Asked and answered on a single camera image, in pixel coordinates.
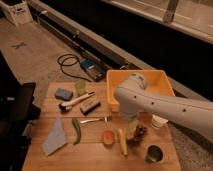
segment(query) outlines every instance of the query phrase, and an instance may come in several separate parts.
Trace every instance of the green cucumber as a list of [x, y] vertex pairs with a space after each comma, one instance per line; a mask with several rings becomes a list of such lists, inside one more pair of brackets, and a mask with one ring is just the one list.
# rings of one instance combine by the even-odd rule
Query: green cucumber
[[74, 126], [76, 134], [77, 134], [77, 138], [76, 138], [75, 142], [73, 143], [73, 145], [76, 145], [76, 144], [80, 143], [80, 141], [81, 141], [81, 127], [80, 127], [80, 124], [79, 124], [77, 118], [72, 118], [72, 125]]

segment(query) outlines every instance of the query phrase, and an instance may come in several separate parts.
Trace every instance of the orange basket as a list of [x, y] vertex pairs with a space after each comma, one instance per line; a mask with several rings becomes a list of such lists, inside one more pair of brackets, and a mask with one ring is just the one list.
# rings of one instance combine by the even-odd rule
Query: orange basket
[[114, 98], [115, 88], [132, 73], [141, 73], [147, 80], [147, 92], [175, 96], [172, 86], [162, 70], [109, 70], [107, 72], [107, 102], [112, 112], [118, 112], [118, 102]]

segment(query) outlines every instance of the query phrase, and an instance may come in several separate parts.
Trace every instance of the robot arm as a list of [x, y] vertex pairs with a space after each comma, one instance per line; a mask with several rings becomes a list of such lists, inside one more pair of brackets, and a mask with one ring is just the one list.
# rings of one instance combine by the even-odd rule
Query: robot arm
[[115, 90], [121, 114], [129, 121], [142, 111], [150, 112], [174, 123], [193, 129], [213, 142], [213, 103], [148, 93], [146, 80], [132, 74]]

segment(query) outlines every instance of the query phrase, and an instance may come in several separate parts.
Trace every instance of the table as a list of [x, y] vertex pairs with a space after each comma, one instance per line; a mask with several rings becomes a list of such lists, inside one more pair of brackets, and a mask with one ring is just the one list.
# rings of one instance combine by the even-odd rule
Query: table
[[[86, 117], [80, 112], [80, 104], [75, 105], [68, 113], [60, 114], [60, 110], [58, 109], [60, 100], [54, 97], [54, 93], [59, 87], [74, 91], [74, 96], [76, 96], [74, 83], [57, 82], [49, 85], [40, 119], [32, 138], [32, 144], [26, 155], [23, 171], [181, 170], [168, 126], [165, 125], [159, 130], [152, 128], [150, 126], [151, 114], [149, 113], [143, 113], [140, 117], [141, 124], [148, 128], [148, 132], [142, 143], [138, 147], [128, 148], [128, 157], [122, 155], [117, 137], [117, 129], [124, 128], [126, 122], [121, 118], [119, 113], [111, 112], [107, 104], [106, 83], [86, 84], [88, 92], [94, 91], [96, 93], [96, 97], [91, 98], [97, 98], [101, 102], [101, 106]], [[68, 144], [47, 157], [42, 151], [42, 143], [52, 129], [58, 114], [61, 115]], [[107, 115], [112, 116], [110, 122], [99, 121], [81, 124], [81, 142], [75, 146], [73, 145], [76, 139], [76, 132], [71, 124], [72, 117], [77, 117], [80, 121], [86, 118], [97, 118]], [[104, 130], [112, 130], [116, 135], [116, 142], [111, 148], [106, 148], [101, 142], [101, 135]], [[150, 145], [157, 145], [162, 149], [164, 153], [163, 160], [152, 164], [145, 162], [146, 151]]]

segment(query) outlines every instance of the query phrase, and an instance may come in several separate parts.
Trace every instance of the yellow banana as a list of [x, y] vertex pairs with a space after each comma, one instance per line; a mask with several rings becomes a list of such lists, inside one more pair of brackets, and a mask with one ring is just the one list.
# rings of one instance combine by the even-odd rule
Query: yellow banana
[[121, 128], [118, 128], [118, 137], [120, 142], [120, 147], [124, 156], [127, 156], [127, 143], [126, 143], [126, 131]]

